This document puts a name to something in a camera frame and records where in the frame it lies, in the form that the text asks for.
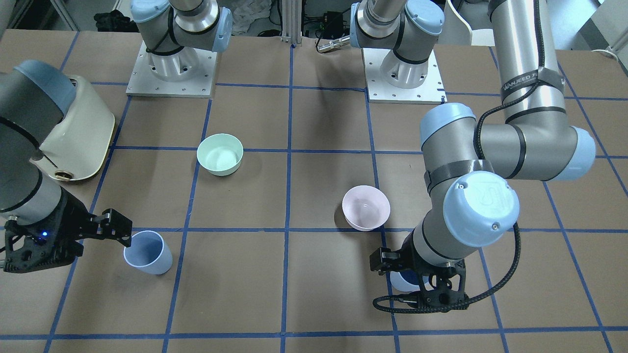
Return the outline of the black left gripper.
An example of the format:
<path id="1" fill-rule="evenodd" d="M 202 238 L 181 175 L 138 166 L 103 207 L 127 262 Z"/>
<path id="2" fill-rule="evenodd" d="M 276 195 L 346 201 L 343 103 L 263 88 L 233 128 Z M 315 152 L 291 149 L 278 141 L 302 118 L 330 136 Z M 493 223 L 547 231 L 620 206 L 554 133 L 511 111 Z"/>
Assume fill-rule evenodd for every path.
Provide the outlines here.
<path id="1" fill-rule="evenodd" d="M 435 266 L 418 255 L 414 243 L 405 241 L 402 250 L 379 247 L 369 256 L 371 271 L 380 276 L 391 271 L 410 270 L 419 279 L 419 289 L 402 295 L 415 310 L 466 310 L 466 266 L 460 260 L 450 266 Z"/>

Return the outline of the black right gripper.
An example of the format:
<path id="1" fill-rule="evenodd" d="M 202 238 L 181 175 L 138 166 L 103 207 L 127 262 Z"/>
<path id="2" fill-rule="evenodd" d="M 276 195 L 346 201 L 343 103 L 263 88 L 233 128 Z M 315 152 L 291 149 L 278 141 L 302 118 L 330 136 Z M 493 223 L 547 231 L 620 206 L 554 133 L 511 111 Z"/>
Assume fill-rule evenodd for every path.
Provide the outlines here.
<path id="1" fill-rule="evenodd" d="M 132 220 L 113 208 L 101 215 L 90 214 L 79 199 L 67 190 L 53 212 L 29 225 L 16 220 L 5 224 L 5 260 L 8 273 L 28 273 L 72 264 L 83 254 L 81 235 L 98 240 L 116 240 L 124 247 L 132 242 Z"/>

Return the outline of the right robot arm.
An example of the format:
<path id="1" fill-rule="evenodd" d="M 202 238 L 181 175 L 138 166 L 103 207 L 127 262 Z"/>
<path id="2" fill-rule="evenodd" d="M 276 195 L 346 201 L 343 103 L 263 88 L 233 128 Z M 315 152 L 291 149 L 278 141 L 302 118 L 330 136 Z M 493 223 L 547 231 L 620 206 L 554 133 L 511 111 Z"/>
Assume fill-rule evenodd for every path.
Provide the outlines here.
<path id="1" fill-rule="evenodd" d="M 209 98 L 215 59 L 225 51 L 233 14 L 215 0 L 133 0 L 143 47 L 130 77 L 132 96 Z M 1 268 L 29 273 L 72 264 L 81 239 L 129 248 L 132 221 L 110 208 L 101 215 L 58 185 L 59 172 L 104 162 L 115 118 L 90 83 L 45 62 L 25 60 L 1 75 Z"/>

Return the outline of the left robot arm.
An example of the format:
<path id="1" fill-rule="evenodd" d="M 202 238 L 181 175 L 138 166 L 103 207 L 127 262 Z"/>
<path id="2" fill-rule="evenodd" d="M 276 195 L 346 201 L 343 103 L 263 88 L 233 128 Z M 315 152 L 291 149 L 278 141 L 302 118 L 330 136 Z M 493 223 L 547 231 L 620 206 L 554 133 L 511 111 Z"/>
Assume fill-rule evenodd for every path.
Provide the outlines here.
<path id="1" fill-rule="evenodd" d="M 479 118 L 442 103 L 420 123 L 431 210 L 399 250 L 375 250 L 370 268 L 390 273 L 398 295 L 374 299 L 390 313 L 465 310 L 500 290 L 520 262 L 520 201 L 510 179 L 574 180 L 592 167 L 592 136 L 568 122 L 545 0 L 490 0 L 500 105 Z M 512 264 L 475 297 L 465 293 L 465 257 L 514 231 Z"/>

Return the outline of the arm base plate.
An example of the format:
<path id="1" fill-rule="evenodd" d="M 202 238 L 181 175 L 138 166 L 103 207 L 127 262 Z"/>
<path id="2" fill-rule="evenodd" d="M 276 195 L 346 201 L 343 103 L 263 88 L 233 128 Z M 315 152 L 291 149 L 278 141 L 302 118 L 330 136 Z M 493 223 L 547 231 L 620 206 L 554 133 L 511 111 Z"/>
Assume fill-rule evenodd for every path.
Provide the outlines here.
<path id="1" fill-rule="evenodd" d="M 148 53 L 141 44 L 126 89 L 128 96 L 207 98 L 213 96 L 218 53 L 184 47 L 170 56 Z"/>
<path id="2" fill-rule="evenodd" d="M 402 62 L 392 50 L 363 49 L 370 103 L 425 103 L 448 101 L 435 52 L 420 64 Z"/>

